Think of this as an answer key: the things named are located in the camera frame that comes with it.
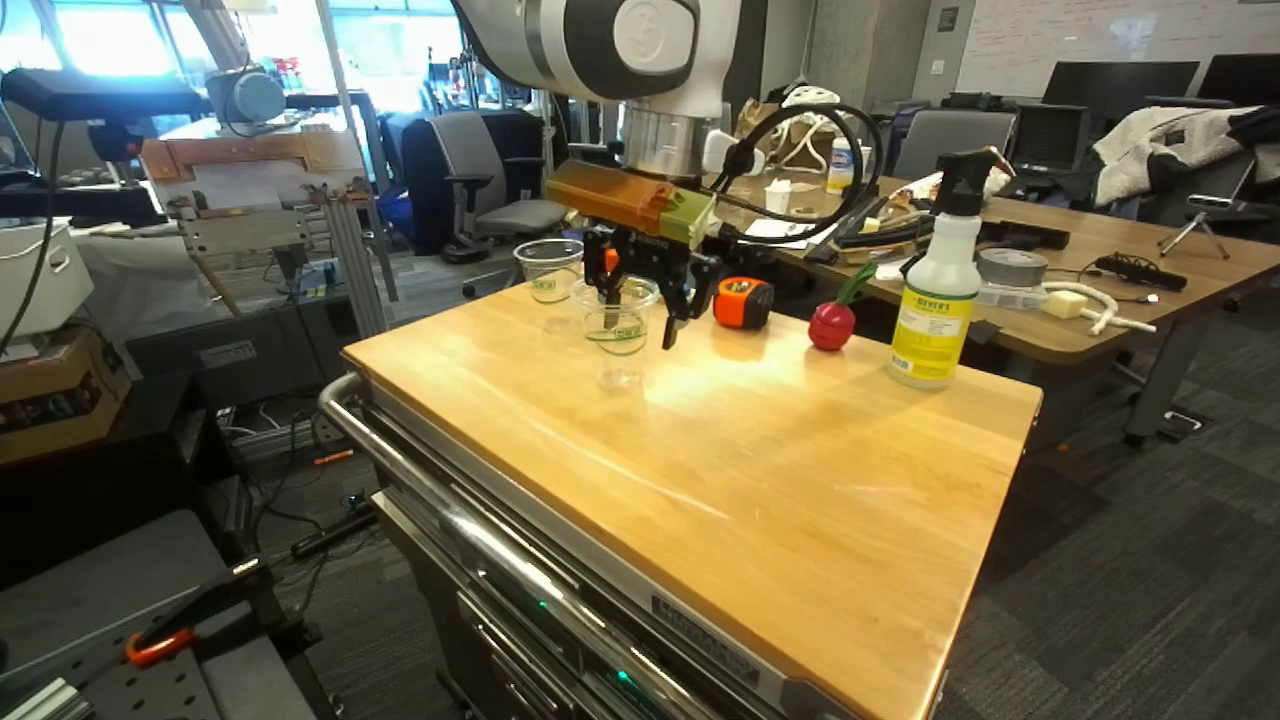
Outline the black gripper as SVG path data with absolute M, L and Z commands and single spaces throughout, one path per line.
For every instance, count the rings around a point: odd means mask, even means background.
M 711 255 L 696 255 L 684 242 L 610 223 L 592 223 L 584 231 L 584 282 L 601 291 L 603 329 L 615 329 L 621 321 L 621 282 L 653 282 L 664 298 L 658 347 L 672 347 L 684 321 L 696 321 L 706 309 L 717 272 L 719 266 Z

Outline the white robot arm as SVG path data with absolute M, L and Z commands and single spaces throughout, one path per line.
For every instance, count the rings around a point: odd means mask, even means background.
M 717 266 L 696 253 L 711 196 L 696 190 L 705 129 L 725 107 L 743 0 L 451 0 L 501 79 L 625 107 L 615 164 L 562 162 L 542 193 L 584 222 L 597 344 L 632 341 L 625 282 L 658 291 L 664 336 L 706 309 Z

